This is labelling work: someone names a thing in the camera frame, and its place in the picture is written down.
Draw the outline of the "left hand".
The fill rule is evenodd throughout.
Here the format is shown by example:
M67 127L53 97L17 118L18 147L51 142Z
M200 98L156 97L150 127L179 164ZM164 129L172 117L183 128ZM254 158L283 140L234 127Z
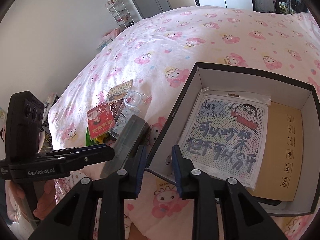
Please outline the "left hand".
M19 206L22 214L25 218L27 218L27 213L25 208L23 207L22 200L25 198L25 193L17 184L13 181L9 181L9 189L12 192L14 200L16 201L17 205ZM33 211L33 214L39 218L40 220L44 220L45 217L53 210L56 206L56 188L55 182L53 180L48 180L44 184L44 192L42 196L39 198L37 203L37 208Z

